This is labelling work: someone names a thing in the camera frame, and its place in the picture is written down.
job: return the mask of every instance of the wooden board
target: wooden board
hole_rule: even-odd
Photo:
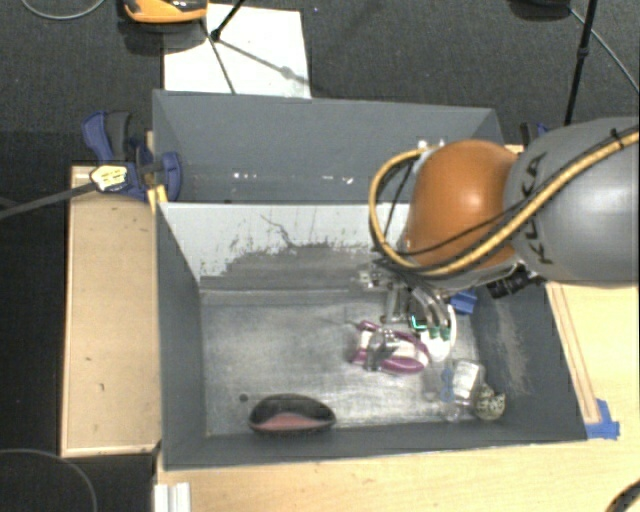
[[[566,292],[567,287],[556,283],[547,285],[547,294],[550,299],[551,309],[560,332],[560,339],[564,349],[569,373],[578,396],[578,403],[582,417],[586,424],[599,423],[602,418],[596,402],[593,386],[584,362],[584,356],[578,342],[576,332],[576,320],[571,314],[571,309]]]
[[[89,169],[73,170],[73,186]],[[152,215],[120,195],[70,206],[60,447],[66,457],[147,452],[160,439]]]

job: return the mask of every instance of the small round object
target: small round object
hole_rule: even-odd
[[[493,388],[491,386],[489,386],[489,384],[487,384],[486,382],[482,384],[482,387],[480,387],[480,390],[478,391],[478,396],[476,397],[476,400],[483,400],[486,398],[491,398],[492,396],[495,396],[496,392],[493,390]]]
[[[484,421],[495,421],[500,418],[507,406],[507,396],[504,393],[477,400],[473,412]]]

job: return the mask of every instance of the orange object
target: orange object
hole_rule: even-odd
[[[208,0],[124,0],[124,9],[139,23],[183,23],[207,15]]]
[[[482,140],[453,142],[427,158],[409,208],[407,251],[437,245],[501,213],[507,176],[516,159],[503,146]],[[412,258],[420,265],[442,263],[478,241],[497,222]],[[513,254],[507,245],[478,268],[497,265]]]

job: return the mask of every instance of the gray bin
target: gray bin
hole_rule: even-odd
[[[498,422],[440,421],[424,400],[437,374],[348,363],[354,324],[384,301],[354,283],[373,257],[370,176],[419,140],[500,142],[492,111],[156,92],[154,137],[157,152],[180,153],[185,171],[179,202],[157,217],[167,469],[585,438],[542,288],[498,301],[479,290],[474,314],[460,318],[458,355],[482,362],[489,384],[507,393]],[[327,403],[335,428],[252,433],[251,407],[277,392]]]

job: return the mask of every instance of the purple object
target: purple object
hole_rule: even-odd
[[[107,113],[98,111],[91,114],[82,122],[82,136],[84,142],[91,149],[100,164],[118,162],[127,168],[127,183],[109,192],[118,193],[145,202],[149,187],[139,176],[136,164],[124,162],[125,153],[122,147],[127,140],[127,112]],[[149,165],[153,162],[153,154],[143,142],[134,143],[139,163]],[[178,154],[167,152],[162,155],[162,170],[164,171],[164,186],[167,189],[169,201],[175,201],[180,194],[182,184],[182,167]]]
[[[380,326],[373,322],[364,320],[358,324],[357,328],[360,332],[369,331],[373,333],[379,330]],[[413,345],[415,350],[411,355],[406,355],[403,351],[396,351],[396,353],[380,362],[380,368],[391,373],[400,373],[404,375],[419,373],[424,370],[429,362],[429,351],[427,346],[411,334],[402,331],[393,331],[393,335],[396,338]],[[354,357],[351,359],[351,362],[353,364],[364,365],[366,360],[366,347],[359,347]]]

